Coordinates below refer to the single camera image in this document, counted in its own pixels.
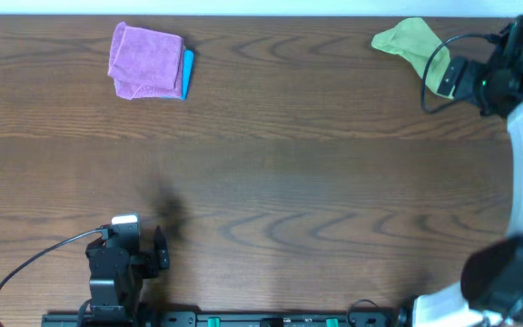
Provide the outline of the green microfiber cloth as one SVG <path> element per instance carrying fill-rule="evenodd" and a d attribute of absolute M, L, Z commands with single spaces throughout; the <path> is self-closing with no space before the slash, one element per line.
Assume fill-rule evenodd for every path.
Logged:
<path fill-rule="evenodd" d="M 433 52 L 441 40 L 420 17 L 406 18 L 389 30 L 373 36 L 371 46 L 381 52 L 398 55 L 408 61 L 420 78 Z M 450 53 L 443 47 L 432 59 L 425 85 L 434 94 L 450 62 Z"/>

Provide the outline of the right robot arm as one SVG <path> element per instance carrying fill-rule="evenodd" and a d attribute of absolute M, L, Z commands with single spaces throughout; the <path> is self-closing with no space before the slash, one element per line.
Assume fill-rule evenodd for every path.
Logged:
<path fill-rule="evenodd" d="M 513 153 L 512 211 L 503 240 L 473 253 L 460 280 L 400 309 L 396 326 L 511 326 L 523 322 L 523 15 L 482 39 L 486 63 L 453 58 L 438 87 L 455 103 L 474 104 L 507 125 Z"/>

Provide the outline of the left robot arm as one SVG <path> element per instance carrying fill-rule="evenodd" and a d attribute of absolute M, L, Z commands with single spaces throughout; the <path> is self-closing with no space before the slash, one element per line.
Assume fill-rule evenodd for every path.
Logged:
<path fill-rule="evenodd" d="M 139 326 L 147 322 L 140 304 L 143 282 L 170 267 L 163 231 L 154 230 L 150 250 L 140 248 L 139 223 L 103 225 L 100 234 L 85 250 L 91 298 L 78 310 L 76 324 Z"/>

